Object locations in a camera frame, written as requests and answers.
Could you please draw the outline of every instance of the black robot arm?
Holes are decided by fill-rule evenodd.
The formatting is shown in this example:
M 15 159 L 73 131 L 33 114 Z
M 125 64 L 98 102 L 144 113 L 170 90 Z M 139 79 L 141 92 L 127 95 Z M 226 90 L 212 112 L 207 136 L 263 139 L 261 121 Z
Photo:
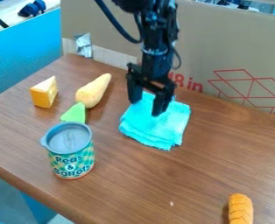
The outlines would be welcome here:
M 143 88 L 146 88 L 156 95 L 152 115 L 160 115 L 166 111 L 176 88 L 168 78 L 173 67 L 174 54 L 180 62 L 180 56 L 174 48 L 179 32 L 175 0 L 112 0 L 122 10 L 133 13 L 140 34 L 139 39 L 133 38 L 123 29 L 102 0 L 95 1 L 127 40 L 135 44 L 142 43 L 141 66 L 128 64 L 129 100 L 131 103 L 140 101 Z

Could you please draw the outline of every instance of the orange toy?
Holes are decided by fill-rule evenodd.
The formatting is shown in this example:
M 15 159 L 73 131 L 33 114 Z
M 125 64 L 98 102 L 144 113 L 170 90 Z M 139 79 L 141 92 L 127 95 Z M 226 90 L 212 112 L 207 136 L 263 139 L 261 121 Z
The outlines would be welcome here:
M 253 224 L 253 204 L 249 197 L 241 193 L 229 198 L 229 224 Z

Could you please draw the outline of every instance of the table surface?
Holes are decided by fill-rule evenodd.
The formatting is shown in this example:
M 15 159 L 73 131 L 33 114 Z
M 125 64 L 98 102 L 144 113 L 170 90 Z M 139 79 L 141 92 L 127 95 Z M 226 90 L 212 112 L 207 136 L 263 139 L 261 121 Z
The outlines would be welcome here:
M 104 73 L 112 81 L 88 111 L 95 167 L 77 180 L 56 178 L 39 139 L 74 104 L 76 89 Z M 275 224 L 275 116 L 178 88 L 177 100 L 193 110 L 182 146 L 145 147 L 118 131 L 129 106 L 124 74 L 68 55 L 0 94 L 0 178 L 75 223 L 224 224 L 228 197 L 245 193 L 255 223 Z M 29 87 L 53 75 L 53 107 L 32 106 Z

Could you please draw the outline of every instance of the teal towel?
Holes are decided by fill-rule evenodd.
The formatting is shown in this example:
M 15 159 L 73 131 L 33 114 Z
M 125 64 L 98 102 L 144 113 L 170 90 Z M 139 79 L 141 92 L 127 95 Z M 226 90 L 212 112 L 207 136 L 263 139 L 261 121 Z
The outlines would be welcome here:
M 152 116 L 154 95 L 143 92 L 143 99 L 131 104 L 120 118 L 119 130 L 144 145 L 169 151 L 182 144 L 182 135 L 191 110 L 184 103 L 171 101 L 167 111 Z

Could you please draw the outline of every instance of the green sponge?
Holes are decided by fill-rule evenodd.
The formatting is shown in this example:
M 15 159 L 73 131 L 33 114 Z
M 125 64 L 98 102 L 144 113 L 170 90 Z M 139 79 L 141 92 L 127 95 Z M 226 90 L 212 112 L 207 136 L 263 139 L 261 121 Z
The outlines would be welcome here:
M 86 107 L 82 102 L 73 105 L 65 114 L 60 117 L 62 122 L 86 122 Z

